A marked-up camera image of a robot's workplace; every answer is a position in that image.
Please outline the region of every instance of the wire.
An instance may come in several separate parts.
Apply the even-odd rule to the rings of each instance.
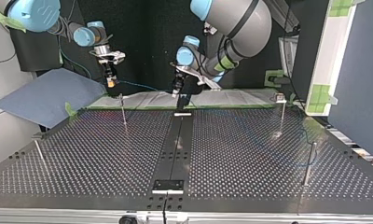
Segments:
[[[67,57],[67,55],[66,55],[66,54],[64,53],[64,51],[62,50],[62,45],[61,45],[60,40],[59,40],[59,50],[61,51],[61,54],[62,54],[63,58],[65,58],[68,62],[73,63],[73,64],[75,64],[76,66],[82,68],[82,69],[86,72],[86,74],[88,75],[88,78],[91,79],[91,72],[88,70],[88,68],[84,67],[84,66],[83,66],[82,64],[80,64],[80,63],[76,63],[76,62],[74,62],[74,61],[71,60],[69,57]]]
[[[71,7],[71,10],[70,10],[70,15],[68,15],[68,20],[71,20],[71,17],[73,16],[75,7],[76,7],[76,0],[74,0],[74,2],[73,2],[73,6]]]
[[[292,6],[292,0],[290,0],[289,2],[289,7],[288,7],[288,11],[286,13],[286,17],[285,17],[285,25],[284,25],[284,35],[283,35],[283,50],[284,50],[284,59],[285,59],[285,66],[286,66],[286,70],[288,71],[288,79],[291,81],[291,87],[292,89],[294,90],[294,93],[295,95],[297,96],[297,98],[301,101],[301,98],[299,97],[299,95],[297,94],[297,89],[295,88],[295,85],[294,85],[294,81],[292,80],[292,78],[290,76],[292,76],[292,72],[289,70],[289,67],[288,67],[288,60],[287,60],[287,56],[286,56],[286,47],[285,47],[285,38],[286,38],[286,26],[288,24],[288,20],[289,20],[289,15],[291,13],[291,6]],[[303,105],[303,103],[300,102],[300,104],[302,105],[303,107],[303,110],[306,111],[306,107]]]
[[[10,58],[5,59],[5,60],[3,60],[3,61],[0,61],[0,63],[6,63],[6,62],[9,62],[9,61],[11,61],[13,58],[15,58],[15,56],[16,56],[16,50],[15,50],[14,54],[13,54]]]
[[[163,205],[163,211],[162,211],[162,214],[163,214],[163,224],[167,224],[166,206],[167,206],[167,197],[168,196],[169,196],[169,194],[166,195],[166,200],[164,201],[164,205]]]
[[[141,84],[137,84],[137,83],[132,83],[132,82],[129,82],[129,81],[119,81],[119,82],[125,83],[125,84],[128,84],[128,85],[132,85],[132,86],[146,88],[146,89],[149,89],[149,90],[152,90],[152,91],[159,91],[158,89],[155,89],[153,87],[146,86],[146,85],[141,85]]]

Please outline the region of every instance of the green tape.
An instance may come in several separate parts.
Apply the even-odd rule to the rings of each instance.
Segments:
[[[223,58],[221,60],[221,63],[227,69],[234,69],[235,68],[235,65],[233,64],[233,62],[230,61],[230,59],[227,56],[225,56],[225,58]],[[219,64],[216,65],[216,67],[214,69],[218,72],[224,72],[226,69],[224,69],[222,67],[222,65],[219,63]]]
[[[16,21],[14,19],[6,17],[1,12],[0,12],[0,23],[3,24],[4,26],[8,26],[16,30],[21,30],[24,33],[26,33],[26,28],[24,28],[23,24],[20,21]]]
[[[333,0],[329,17],[347,17],[352,7],[352,0]]]
[[[266,71],[265,76],[265,87],[272,87],[272,88],[281,88],[282,85],[276,85],[273,82],[269,81],[270,77],[283,77],[284,70],[269,70]]]
[[[324,113],[325,107],[329,104],[329,85],[313,85],[311,98],[309,100],[309,113]]]
[[[76,112],[68,102],[65,103],[65,111],[70,117],[70,122],[74,121],[78,116],[78,112]]]

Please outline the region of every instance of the metal post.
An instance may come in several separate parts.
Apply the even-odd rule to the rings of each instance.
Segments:
[[[123,101],[123,94],[121,93],[118,97],[120,107],[122,108],[122,116],[123,116],[123,124],[126,126],[128,122],[126,121],[126,115],[125,115],[125,104]]]
[[[44,156],[43,156],[43,154],[42,154],[41,147],[39,146],[37,140],[35,140],[35,146],[36,146],[36,148],[37,148],[37,150],[38,150],[39,157],[41,158],[41,160],[44,160]]]
[[[305,177],[303,178],[303,186],[305,186],[305,187],[309,185],[309,179],[310,179],[310,174],[311,174],[311,166],[312,166],[312,159],[314,157],[313,155],[314,155],[314,152],[315,152],[316,148],[317,148],[317,143],[313,142],[311,144],[311,152],[310,152],[308,164],[307,164],[307,167],[306,167]]]
[[[282,123],[283,123],[283,120],[284,120],[285,106],[286,106],[286,101],[283,103]]]

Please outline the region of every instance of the metal bracket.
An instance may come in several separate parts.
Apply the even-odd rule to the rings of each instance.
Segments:
[[[153,194],[184,194],[184,180],[156,180]]]
[[[215,27],[213,27],[210,23],[208,22],[204,23],[204,34],[205,35],[215,35],[217,31],[218,30]]]
[[[177,66],[172,64],[178,71],[186,73],[188,75],[191,75],[193,77],[197,77],[199,79],[198,85],[204,85],[207,84],[212,91],[221,91],[222,88],[214,81],[211,81],[208,77],[204,77],[201,74],[199,74],[197,71],[193,70],[191,67],[188,66]]]
[[[47,135],[45,133],[36,133],[32,137],[32,140],[35,142],[35,147],[38,150],[38,154],[39,154],[39,157],[41,158],[41,160],[44,160],[45,158],[44,158],[44,154],[42,153],[41,146],[39,146],[39,142],[44,140],[46,137],[47,137]]]

